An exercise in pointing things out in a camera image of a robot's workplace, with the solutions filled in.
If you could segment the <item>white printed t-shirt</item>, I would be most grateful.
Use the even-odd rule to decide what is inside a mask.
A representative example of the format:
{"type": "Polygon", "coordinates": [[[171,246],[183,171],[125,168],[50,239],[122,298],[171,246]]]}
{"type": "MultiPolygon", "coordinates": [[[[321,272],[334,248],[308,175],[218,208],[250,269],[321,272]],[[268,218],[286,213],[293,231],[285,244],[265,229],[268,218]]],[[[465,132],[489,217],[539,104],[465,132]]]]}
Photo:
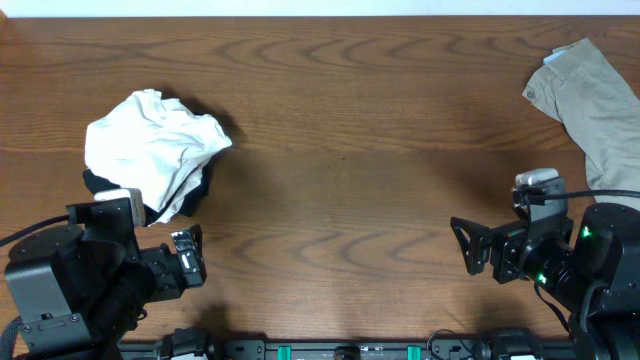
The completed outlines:
{"type": "Polygon", "coordinates": [[[175,208],[202,167],[232,146],[218,120],[155,89],[138,90],[86,129],[86,169],[142,193],[145,206],[175,208]]]}

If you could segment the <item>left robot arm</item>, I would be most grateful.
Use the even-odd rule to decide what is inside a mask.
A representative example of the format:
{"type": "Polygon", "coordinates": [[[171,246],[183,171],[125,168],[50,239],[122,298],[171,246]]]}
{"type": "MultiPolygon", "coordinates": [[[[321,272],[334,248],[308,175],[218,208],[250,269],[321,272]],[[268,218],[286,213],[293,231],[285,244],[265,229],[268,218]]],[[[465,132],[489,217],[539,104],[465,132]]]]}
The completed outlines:
{"type": "Polygon", "coordinates": [[[139,248],[130,225],[62,225],[9,253],[5,278],[30,359],[117,359],[149,303],[206,280],[202,229],[172,233],[175,247],[139,248]]]}

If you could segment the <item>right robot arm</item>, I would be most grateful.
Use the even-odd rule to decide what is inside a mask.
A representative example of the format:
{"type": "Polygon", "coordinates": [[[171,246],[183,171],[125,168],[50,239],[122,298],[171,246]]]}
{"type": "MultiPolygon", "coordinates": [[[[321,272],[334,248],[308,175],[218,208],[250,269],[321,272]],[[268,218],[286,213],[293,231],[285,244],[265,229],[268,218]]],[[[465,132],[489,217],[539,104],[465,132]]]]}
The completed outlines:
{"type": "Polygon", "coordinates": [[[530,279],[570,315],[563,325],[578,359],[639,356],[639,212],[589,206],[579,225],[565,210],[489,228],[454,217],[450,226],[471,275],[490,264],[500,283],[530,279]]]}

